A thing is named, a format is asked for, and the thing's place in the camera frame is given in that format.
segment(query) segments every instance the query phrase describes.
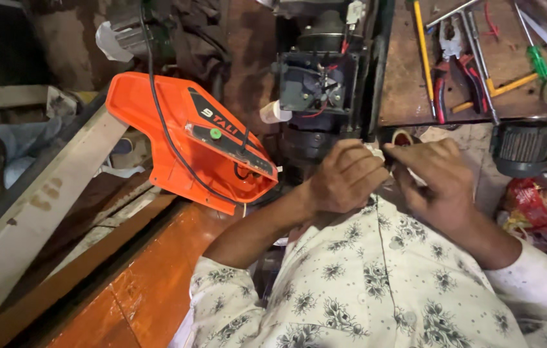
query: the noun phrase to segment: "orange plastic cover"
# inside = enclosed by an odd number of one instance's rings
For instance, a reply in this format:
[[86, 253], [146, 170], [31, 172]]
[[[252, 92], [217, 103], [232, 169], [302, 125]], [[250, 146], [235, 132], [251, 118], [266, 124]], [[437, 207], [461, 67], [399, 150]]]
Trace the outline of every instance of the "orange plastic cover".
[[[241, 144], [246, 127], [197, 83], [155, 76], [160, 107], [170, 137], [198, 177], [214, 191], [235, 202], [247, 203], [276, 185], [278, 171], [259, 140], [250, 133], [245, 152]], [[233, 215], [235, 204], [205, 189], [180, 162], [166, 140], [155, 108], [147, 74], [116, 75], [106, 99], [108, 111], [151, 139], [151, 182], [163, 189]], [[210, 130], [221, 137], [214, 139]], [[234, 164], [239, 164], [239, 179]]]

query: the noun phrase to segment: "finger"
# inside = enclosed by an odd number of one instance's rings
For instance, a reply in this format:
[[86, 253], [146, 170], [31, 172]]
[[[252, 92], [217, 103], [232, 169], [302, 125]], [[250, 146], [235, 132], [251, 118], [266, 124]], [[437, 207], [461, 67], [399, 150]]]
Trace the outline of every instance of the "finger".
[[405, 167], [413, 170], [418, 177], [424, 179], [432, 189], [439, 190], [443, 188], [444, 183], [441, 177], [444, 168], [442, 167], [447, 167], [447, 162], [430, 149], [429, 144], [405, 147], [385, 144], [384, 149]]
[[458, 147], [458, 143], [454, 141], [452, 138], [445, 138], [442, 140], [439, 140], [439, 143], [445, 147], [450, 154], [455, 156], [460, 156], [460, 148]]
[[344, 151], [338, 157], [337, 169], [340, 172], [347, 170], [355, 162], [359, 162], [362, 159], [373, 157], [374, 155], [363, 144], [361, 147], [352, 147]]
[[405, 200], [409, 208], [421, 215], [425, 214], [428, 211], [428, 201], [419, 193], [417, 183], [408, 169], [404, 165], [397, 163], [393, 169], [393, 177], [396, 179], [400, 191], [405, 195]]
[[380, 168], [383, 168], [383, 160], [371, 156], [355, 162], [347, 170], [343, 171], [341, 176], [348, 186], [353, 186], [356, 182]]
[[388, 178], [389, 172], [384, 167], [380, 167], [355, 182], [351, 186], [351, 193], [356, 197], [366, 199]]
[[437, 142], [428, 142], [426, 143], [427, 146], [430, 147], [432, 151], [434, 151], [437, 155], [443, 157], [443, 158], [450, 158], [452, 156], [452, 152], [450, 149], [448, 149], [441, 141]]
[[335, 165], [338, 162], [339, 156], [349, 148], [364, 146], [359, 139], [344, 139], [339, 140], [332, 148], [329, 154], [323, 160], [325, 165]]

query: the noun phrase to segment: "green button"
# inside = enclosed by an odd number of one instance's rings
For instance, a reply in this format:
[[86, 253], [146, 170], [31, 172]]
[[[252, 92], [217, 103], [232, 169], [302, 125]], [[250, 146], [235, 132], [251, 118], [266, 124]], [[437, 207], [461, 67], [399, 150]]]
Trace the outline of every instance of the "green button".
[[222, 138], [222, 131], [217, 128], [212, 128], [209, 130], [209, 134], [211, 135], [211, 139], [218, 140], [219, 138]]

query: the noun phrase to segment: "blue jeans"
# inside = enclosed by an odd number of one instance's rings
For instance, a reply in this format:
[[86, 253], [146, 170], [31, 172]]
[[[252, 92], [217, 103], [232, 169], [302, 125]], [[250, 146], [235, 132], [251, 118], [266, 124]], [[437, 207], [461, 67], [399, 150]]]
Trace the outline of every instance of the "blue jeans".
[[0, 124], [5, 144], [5, 187], [9, 188], [33, 162], [37, 151], [47, 146], [65, 125], [61, 117], [47, 122]]

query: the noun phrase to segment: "wire cutter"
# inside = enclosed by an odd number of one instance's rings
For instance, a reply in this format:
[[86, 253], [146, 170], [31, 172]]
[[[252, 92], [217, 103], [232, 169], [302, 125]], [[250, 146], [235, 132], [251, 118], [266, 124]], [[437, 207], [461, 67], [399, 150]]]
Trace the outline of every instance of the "wire cutter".
[[445, 78], [450, 72], [450, 58], [454, 56], [456, 65], [463, 72], [464, 79], [471, 99], [473, 101], [473, 109], [477, 114], [485, 113], [488, 109], [486, 96], [482, 90], [482, 84], [480, 76], [475, 67], [470, 65], [473, 60], [472, 54], [463, 54], [462, 45], [460, 44], [460, 26], [458, 25], [458, 19], [452, 19], [452, 28], [454, 29], [454, 35], [451, 39], [445, 39], [445, 32], [447, 30], [446, 20], [441, 21], [439, 28], [439, 44], [441, 50], [443, 50], [442, 59], [435, 67], [435, 81], [434, 81], [434, 94], [435, 94], [435, 109], [437, 114], [437, 120], [439, 124], [444, 124], [446, 119], [445, 112]]

